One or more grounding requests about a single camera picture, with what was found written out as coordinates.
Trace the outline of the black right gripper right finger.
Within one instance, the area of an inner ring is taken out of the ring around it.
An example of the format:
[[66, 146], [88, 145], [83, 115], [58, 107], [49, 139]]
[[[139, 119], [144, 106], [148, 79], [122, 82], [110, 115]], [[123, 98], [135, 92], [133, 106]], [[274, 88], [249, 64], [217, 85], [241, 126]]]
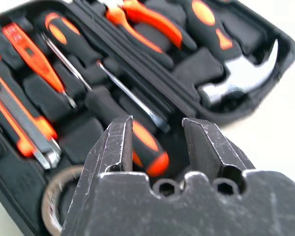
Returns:
[[244, 191], [243, 171], [255, 166], [219, 126], [203, 119], [183, 118], [182, 127], [191, 170], [206, 175], [210, 183], [223, 179], [233, 182], [236, 190]]

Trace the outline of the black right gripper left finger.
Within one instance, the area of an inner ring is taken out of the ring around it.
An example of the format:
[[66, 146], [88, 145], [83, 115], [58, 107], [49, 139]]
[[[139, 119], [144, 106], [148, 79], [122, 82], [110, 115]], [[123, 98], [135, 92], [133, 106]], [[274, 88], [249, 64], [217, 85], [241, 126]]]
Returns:
[[120, 235], [122, 188], [132, 171], [132, 124], [132, 116], [114, 119], [90, 150], [61, 235]]

